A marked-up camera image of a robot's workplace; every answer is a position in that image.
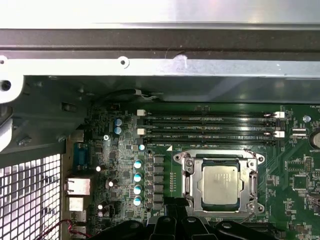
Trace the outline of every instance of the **mounting hole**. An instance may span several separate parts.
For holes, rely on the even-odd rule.
[[[1,86],[1,90],[4,91],[4,92],[7,92],[10,90],[11,88],[11,82],[8,81],[8,80],[2,80],[0,81],[0,86]]]
[[[121,66],[125,69],[129,66],[129,59],[125,56],[121,56],[118,58]]]

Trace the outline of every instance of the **screw hole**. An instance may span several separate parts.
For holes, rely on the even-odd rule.
[[[1,89],[2,89],[2,91],[7,92],[7,91],[10,90],[10,88],[11,88],[11,82],[10,82],[10,81],[8,81],[8,80],[3,80],[3,81],[1,82]]]

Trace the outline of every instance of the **ram slot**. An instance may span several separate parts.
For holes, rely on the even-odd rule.
[[[177,118],[177,117],[215,117],[215,118],[222,118],[222,117],[231,117],[231,118],[274,118],[276,116],[273,112],[165,112],[165,111],[157,111],[157,112],[148,112],[146,114],[150,117],[170,117],[170,118]]]
[[[179,134],[146,134],[143,136],[144,139],[227,139],[227,140],[274,140],[272,136],[263,135],[238,135],[238,134],[189,134],[189,133],[179,133]]]
[[[252,127],[252,126],[144,126],[152,133],[183,133],[183,132],[273,132],[274,127]]]
[[[169,139],[169,138],[145,138],[146,144],[192,144],[192,145],[261,145],[274,146],[274,140],[230,140],[230,139]]]
[[[231,124],[246,124],[246,125],[271,125],[273,123],[269,123],[270,119],[265,118],[248,118],[248,117],[145,117],[143,118],[145,123],[150,125],[158,125],[158,124],[220,124],[220,125],[231,125]]]
[[[221,130],[198,130],[198,129],[188,129],[188,130],[178,130],[178,129],[151,129],[146,132],[149,135],[157,134],[168,134],[168,135],[180,135],[180,136],[190,136],[190,135],[225,135],[225,136],[272,136],[271,131],[221,131]]]
[[[180,120],[145,120],[141,126],[157,126],[157,127],[167,127],[167,126],[176,126],[176,127],[261,127],[269,128],[275,127],[276,123],[274,121],[261,121],[261,122],[205,122],[205,121],[180,121]]]

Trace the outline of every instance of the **silver metal panel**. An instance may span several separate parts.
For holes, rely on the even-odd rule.
[[[320,23],[318,0],[4,0],[0,8],[0,28],[222,27],[214,23],[263,28],[261,24]]]

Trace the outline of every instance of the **perforated metal mesh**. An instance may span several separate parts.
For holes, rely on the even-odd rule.
[[[60,154],[0,168],[0,239],[34,240],[60,220]],[[58,240],[56,227],[44,239]]]

